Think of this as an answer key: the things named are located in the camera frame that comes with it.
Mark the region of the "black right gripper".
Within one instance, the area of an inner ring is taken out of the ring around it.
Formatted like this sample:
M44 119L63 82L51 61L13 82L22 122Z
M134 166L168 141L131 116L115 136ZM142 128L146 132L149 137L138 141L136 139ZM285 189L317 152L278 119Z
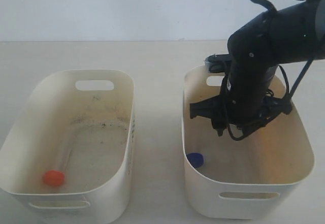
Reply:
M222 91L219 95L206 100L191 103L189 116L208 118L219 137L229 124L238 126L244 138L265 127L280 114L288 115L293 110L290 99L285 95L277 98L268 89L261 102L254 102L253 97L247 97L248 101L241 102L230 97L230 93Z

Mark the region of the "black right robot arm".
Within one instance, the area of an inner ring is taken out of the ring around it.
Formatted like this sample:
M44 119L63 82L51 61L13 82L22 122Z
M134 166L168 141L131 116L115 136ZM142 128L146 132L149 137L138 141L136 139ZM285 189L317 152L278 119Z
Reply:
M246 138L291 112L291 99L307 72L303 68L277 98L270 89L276 70L286 63L303 61L309 67L324 59L324 0L261 13L229 37L227 49L227 54L205 59L209 73L224 73L219 94L191 103L189 115L209 118L219 136L235 125Z

